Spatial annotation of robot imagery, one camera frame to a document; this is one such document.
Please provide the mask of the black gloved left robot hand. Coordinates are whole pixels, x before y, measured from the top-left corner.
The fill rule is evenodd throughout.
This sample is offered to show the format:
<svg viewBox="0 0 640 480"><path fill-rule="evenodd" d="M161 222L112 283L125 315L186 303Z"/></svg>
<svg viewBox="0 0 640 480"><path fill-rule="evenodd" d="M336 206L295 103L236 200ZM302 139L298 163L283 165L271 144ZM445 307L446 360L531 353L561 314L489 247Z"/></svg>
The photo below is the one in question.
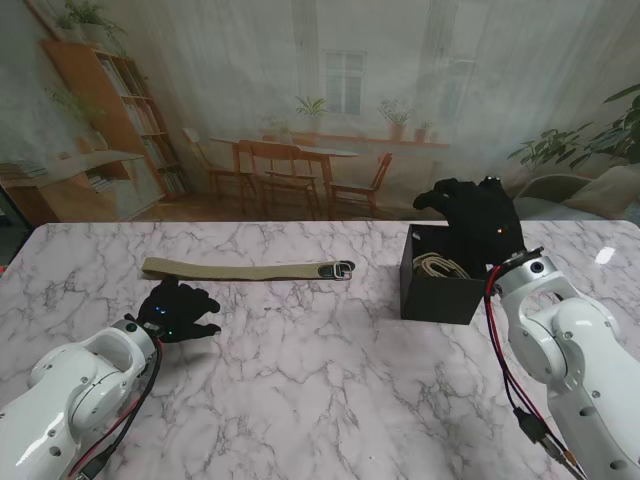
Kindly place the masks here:
<svg viewBox="0 0 640 480"><path fill-rule="evenodd" d="M143 301L136 323L163 343L180 343L219 333L216 324L197 323L205 314L219 311L220 304L205 290L167 276Z"/></svg>

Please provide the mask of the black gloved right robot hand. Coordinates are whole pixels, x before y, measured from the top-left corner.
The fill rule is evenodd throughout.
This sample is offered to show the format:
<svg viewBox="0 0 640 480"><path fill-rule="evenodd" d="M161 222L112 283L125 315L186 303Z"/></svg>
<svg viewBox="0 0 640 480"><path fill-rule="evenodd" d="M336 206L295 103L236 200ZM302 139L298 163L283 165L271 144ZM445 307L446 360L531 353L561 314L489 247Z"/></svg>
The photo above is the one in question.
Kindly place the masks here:
<svg viewBox="0 0 640 480"><path fill-rule="evenodd" d="M440 180L414 199L413 208L443 215L451 236L484 264L500 265L525 250L520 219L497 177Z"/></svg>

